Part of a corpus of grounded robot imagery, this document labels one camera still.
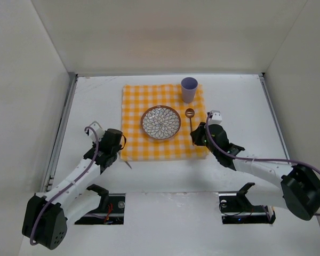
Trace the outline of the copper spoon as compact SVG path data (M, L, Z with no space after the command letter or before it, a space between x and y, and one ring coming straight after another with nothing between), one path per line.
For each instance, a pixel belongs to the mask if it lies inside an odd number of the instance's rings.
M189 119L189 124L190 124L190 133L193 131L193 126L192 126L192 118L194 117L195 112L192 108L188 108L185 110L185 116Z

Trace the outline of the yellow white checkered cloth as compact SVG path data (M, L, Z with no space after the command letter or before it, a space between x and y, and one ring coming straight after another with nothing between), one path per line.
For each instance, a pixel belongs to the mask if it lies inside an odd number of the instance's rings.
M176 110L181 117L181 128L172 138L164 141L153 140L143 132L140 120L143 113L158 105ZM125 85L122 97L122 132L126 136L126 146L121 151L124 161L169 161L189 158L204 158L208 150L193 146L190 137L189 119L185 110L195 112L193 129L206 120L203 86L199 85L192 103L184 103L180 84Z

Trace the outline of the floral patterned ceramic plate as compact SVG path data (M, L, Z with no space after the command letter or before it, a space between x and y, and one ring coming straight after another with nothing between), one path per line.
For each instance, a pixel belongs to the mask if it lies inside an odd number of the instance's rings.
M158 105L143 113L140 125L147 137L163 141L174 137L179 132L181 117L173 108Z

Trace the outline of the lilac plastic cup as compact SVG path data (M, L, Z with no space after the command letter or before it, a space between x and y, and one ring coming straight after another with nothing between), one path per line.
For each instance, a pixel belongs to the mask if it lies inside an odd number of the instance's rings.
M198 88L198 81L192 77L186 77L181 81L181 96L185 103L192 103Z

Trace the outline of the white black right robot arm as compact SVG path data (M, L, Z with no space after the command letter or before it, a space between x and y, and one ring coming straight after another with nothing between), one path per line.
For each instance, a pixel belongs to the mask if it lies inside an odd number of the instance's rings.
M223 167L251 174L280 189L283 206L296 217L310 220L319 215L320 179L316 169L306 163L286 159L264 159L248 156L245 148L230 143L218 124L201 122L190 133L194 145L205 146Z

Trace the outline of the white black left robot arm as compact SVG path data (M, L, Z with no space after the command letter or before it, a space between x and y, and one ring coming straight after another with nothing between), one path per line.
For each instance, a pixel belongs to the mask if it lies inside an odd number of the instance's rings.
M109 191L94 184L109 168L124 148L122 131L87 126L85 132L93 140L92 148L62 182L46 193L34 194L28 201L22 234L32 246L42 245L54 250L63 241L69 225L82 217L94 218L95 211L103 212L104 222L114 209Z

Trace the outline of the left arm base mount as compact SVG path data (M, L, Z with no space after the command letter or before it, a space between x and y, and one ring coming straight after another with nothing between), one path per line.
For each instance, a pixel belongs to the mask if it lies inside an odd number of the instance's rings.
M100 196L97 208L87 212L75 225L123 225L126 194L111 194L98 185L90 185L89 191Z

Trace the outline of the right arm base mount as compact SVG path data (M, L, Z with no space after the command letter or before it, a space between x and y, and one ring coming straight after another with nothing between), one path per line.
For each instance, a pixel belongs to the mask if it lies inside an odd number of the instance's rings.
M238 191L223 191L219 193L219 211L224 225L269 224L276 220L276 214L271 206L253 205L246 197L254 182L246 183Z

